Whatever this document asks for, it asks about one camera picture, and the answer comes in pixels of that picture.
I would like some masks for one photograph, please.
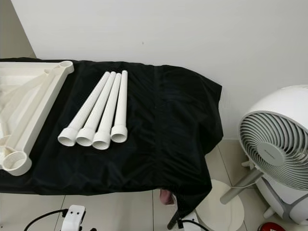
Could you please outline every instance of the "fan logo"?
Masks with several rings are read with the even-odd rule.
[[[272,159],[274,159],[275,160],[275,157],[272,155],[272,154],[270,154],[268,151],[266,151],[265,149],[264,149],[264,151],[272,158]]]

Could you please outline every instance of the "white pvc pipe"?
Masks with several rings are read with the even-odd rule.
[[[79,130],[86,122],[97,98],[99,97],[110,73],[105,72],[101,80],[97,83],[87,100],[83,103],[80,110],[77,112],[68,127],[64,128],[58,136],[58,141],[65,146],[74,146],[76,143],[76,136]]]
[[[128,72],[122,71],[119,97],[117,100],[115,124],[111,129],[111,140],[116,143],[125,142],[127,139],[126,108],[127,108],[127,81]]]
[[[109,94],[108,102],[103,113],[100,126],[97,133],[94,135],[93,147],[96,149],[104,150],[110,145],[110,130],[112,121],[114,119],[117,95],[121,82],[121,74],[117,73],[115,81]]]
[[[86,124],[79,131],[76,142],[82,146],[91,146],[94,138],[96,128],[100,122],[104,107],[106,105],[111,87],[113,85],[116,73],[112,72],[109,76],[100,96],[98,97]]]

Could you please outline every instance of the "white wall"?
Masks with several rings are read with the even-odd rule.
[[[0,0],[0,58],[35,57],[11,0]]]
[[[308,0],[13,0],[38,58],[179,65],[223,86],[225,138],[266,94],[308,83]]]

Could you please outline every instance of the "black cable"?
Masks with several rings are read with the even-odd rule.
[[[194,224],[196,226],[199,226],[201,229],[205,230],[205,231],[209,231],[206,227],[204,227],[203,225],[200,225],[199,223],[193,221],[193,220],[181,220],[182,223],[191,223],[191,224]]]
[[[52,214],[55,214],[55,213],[63,213],[62,214],[62,217],[65,217],[66,216],[66,214],[67,214],[67,212],[68,212],[68,209],[66,208],[66,209],[60,209],[60,210],[56,210],[56,211],[52,211],[52,212],[50,212],[50,213],[46,213],[46,214],[44,214],[44,215],[42,215],[42,216],[39,216],[38,218],[35,218],[33,221],[31,221],[27,226],[26,226],[26,228],[24,229],[24,231],[27,231],[28,229],[29,229],[29,227],[33,224],[33,223],[35,223],[35,222],[37,222],[38,220],[40,220],[40,219],[42,219],[42,218],[44,218],[44,217],[47,217],[47,216],[49,216],[49,215],[52,215]]]

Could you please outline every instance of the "fan grille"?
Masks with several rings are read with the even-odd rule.
[[[240,138],[246,153],[265,173],[288,187],[308,190],[308,134],[299,125],[270,113],[250,114],[240,124]],[[281,166],[269,164],[258,153],[264,142],[281,150]]]

